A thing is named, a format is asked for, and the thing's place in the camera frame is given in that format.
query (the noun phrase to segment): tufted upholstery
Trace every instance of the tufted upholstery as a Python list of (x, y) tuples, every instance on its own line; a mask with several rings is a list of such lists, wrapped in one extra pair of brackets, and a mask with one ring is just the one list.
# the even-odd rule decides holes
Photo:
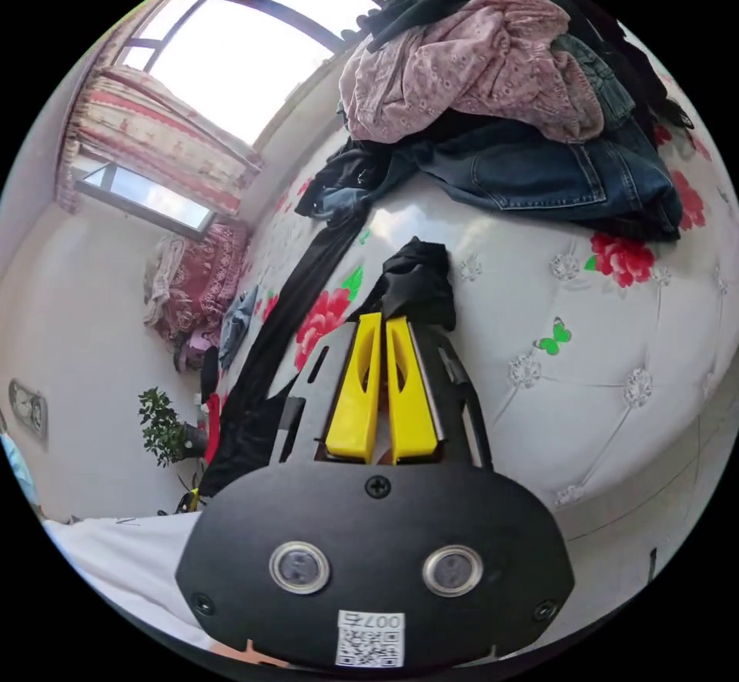
[[(496, 468), (553, 509), (602, 493), (668, 448), (739, 345), (736, 195), (701, 120), (665, 79), (697, 125), (692, 139), (660, 130), (686, 208), (678, 244), (635, 246), (481, 212), (417, 176), (374, 209), (326, 287), (325, 309), (306, 324), (321, 330), (326, 311), (350, 313), (412, 236), (445, 243), (458, 313), (452, 338), (483, 402)], [(255, 235), (242, 289), (260, 284), (258, 312), (222, 391), (320, 228), (292, 212), (301, 185), (343, 140), (323, 147)], [(339, 293), (347, 283), (352, 299)], [(303, 359), (295, 340), (273, 391)]]

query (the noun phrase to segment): blue cloth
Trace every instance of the blue cloth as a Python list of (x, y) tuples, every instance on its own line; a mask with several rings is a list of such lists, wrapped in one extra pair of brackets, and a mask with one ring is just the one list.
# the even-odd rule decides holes
[(506, 119), (442, 143), (398, 145), (380, 186), (326, 188), (313, 199), (311, 215), (326, 218), (360, 201), (376, 202), (418, 170), (452, 199), (482, 209), (575, 222), (634, 240), (680, 238), (680, 196), (633, 118), (576, 145), (547, 140), (533, 126)]
[(0, 433), (0, 439), (2, 439), (2, 447), (5, 451), (5, 456), (10, 462), (10, 467), (15, 474), (15, 478), (18, 480), (18, 484), (23, 490), (23, 494), (31, 505), (40, 506), (41, 501), (38, 499), (36, 494), (36, 487), (31, 477), (31, 471), (26, 464), (23, 455), (15, 445), (15, 441), (8, 436), (6, 433)]
[(567, 51), (577, 60), (603, 110), (604, 131), (618, 130), (634, 112), (636, 104), (616, 79), (613, 69), (589, 45), (569, 34), (555, 38), (552, 50)]
[(236, 353), (239, 351), (239, 346), (241, 346), (249, 331), (258, 291), (259, 288), (254, 287), (249, 292), (244, 292), (235, 297), (223, 316), (218, 361), (224, 370), (228, 369), (233, 363)]

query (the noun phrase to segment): curtain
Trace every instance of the curtain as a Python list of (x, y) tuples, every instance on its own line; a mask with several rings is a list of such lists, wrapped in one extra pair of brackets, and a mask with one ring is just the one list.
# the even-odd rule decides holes
[(72, 163), (80, 145), (224, 216), (235, 216), (262, 160), (249, 145), (175, 97), (159, 80), (113, 65), (163, 0), (149, 0), (111, 34), (67, 124), (57, 201), (76, 212)]

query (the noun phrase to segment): qr code sticker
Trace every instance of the qr code sticker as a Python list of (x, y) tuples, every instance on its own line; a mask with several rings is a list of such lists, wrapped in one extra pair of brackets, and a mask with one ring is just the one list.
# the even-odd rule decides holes
[(379, 669), (402, 667), (404, 613), (339, 612), (337, 667)]

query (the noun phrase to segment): red flower print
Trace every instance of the red flower print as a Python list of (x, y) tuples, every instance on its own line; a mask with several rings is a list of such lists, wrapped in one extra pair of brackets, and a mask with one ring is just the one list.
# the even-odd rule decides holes
[(305, 182), (303, 182), (303, 186), (298, 190), (298, 197), (302, 197), (306, 190), (308, 189), (308, 185), (313, 181), (313, 177), (310, 177), (309, 179), (306, 179)]
[(590, 239), (590, 247), (595, 254), (596, 271), (612, 275), (619, 287), (646, 282), (651, 276), (654, 254), (641, 241), (596, 233)]
[(698, 151), (698, 153), (703, 156), (706, 161), (711, 161), (711, 154), (708, 152), (708, 149), (703, 145), (703, 141), (701, 141), (700, 138), (696, 138), (694, 135), (691, 135), (690, 133), (687, 134), (687, 137), (691, 141), (691, 145), (693, 148)]
[(706, 216), (703, 214), (705, 205), (701, 196), (691, 187), (685, 174), (682, 172), (671, 172), (671, 174), (683, 203), (683, 219), (680, 221), (680, 229), (703, 228), (706, 224)]
[(264, 305), (264, 311), (262, 312), (262, 323), (269, 318), (269, 314), (275, 309), (279, 295), (271, 295), (267, 298), (267, 304)]
[(285, 204), (286, 201), (287, 201), (287, 193), (282, 195), (282, 197), (280, 197), (277, 200), (277, 204), (275, 205), (275, 212), (279, 212), (283, 208), (283, 205)]
[(665, 145), (665, 143), (669, 143), (671, 140), (672, 133), (670, 133), (664, 125), (657, 123), (654, 126), (654, 141), (657, 143), (657, 147), (659, 148), (661, 145)]
[(298, 344), (295, 366), (298, 371), (306, 365), (308, 357), (321, 338), (344, 323), (344, 313), (348, 308), (348, 289), (339, 287), (331, 294), (326, 290), (321, 292), (321, 296), (316, 300), (316, 304), (303, 321), (295, 338)]

